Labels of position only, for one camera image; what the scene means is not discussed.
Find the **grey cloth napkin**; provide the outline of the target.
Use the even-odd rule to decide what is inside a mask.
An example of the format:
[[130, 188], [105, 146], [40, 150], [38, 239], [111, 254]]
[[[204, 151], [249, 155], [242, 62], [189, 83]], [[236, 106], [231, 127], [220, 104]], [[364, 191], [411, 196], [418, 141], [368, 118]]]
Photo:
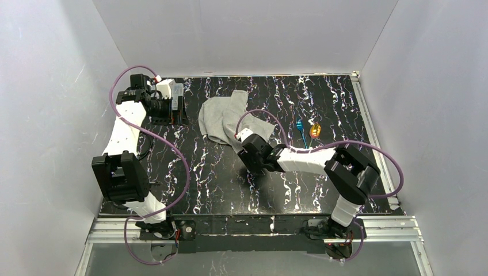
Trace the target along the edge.
[[199, 111], [199, 128], [203, 136], [218, 144], [229, 145], [235, 152], [242, 150], [234, 137], [238, 120], [246, 112], [248, 92], [234, 90], [229, 97], [212, 97]]

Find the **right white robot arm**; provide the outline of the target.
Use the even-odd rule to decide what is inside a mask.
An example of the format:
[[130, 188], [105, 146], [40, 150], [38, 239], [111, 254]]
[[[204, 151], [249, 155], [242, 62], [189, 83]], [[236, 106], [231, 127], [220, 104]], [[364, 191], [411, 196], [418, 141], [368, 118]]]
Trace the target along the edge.
[[330, 225], [347, 228], [365, 205], [380, 177], [379, 168], [351, 144], [327, 149], [272, 147], [260, 135], [245, 131], [236, 135], [242, 150], [238, 156], [250, 172], [301, 172], [327, 176], [339, 193]]

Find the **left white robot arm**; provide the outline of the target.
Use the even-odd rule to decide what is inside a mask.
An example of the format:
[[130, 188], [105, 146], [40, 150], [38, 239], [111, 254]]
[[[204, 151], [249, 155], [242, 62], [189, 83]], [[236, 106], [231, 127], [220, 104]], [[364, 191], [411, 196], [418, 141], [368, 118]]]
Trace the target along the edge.
[[165, 205], [150, 192], [150, 181], [137, 152], [144, 119], [155, 125], [186, 124], [183, 84], [133, 74], [130, 86], [118, 93], [118, 112], [108, 145], [91, 167], [106, 201], [132, 209], [146, 224], [166, 220]]

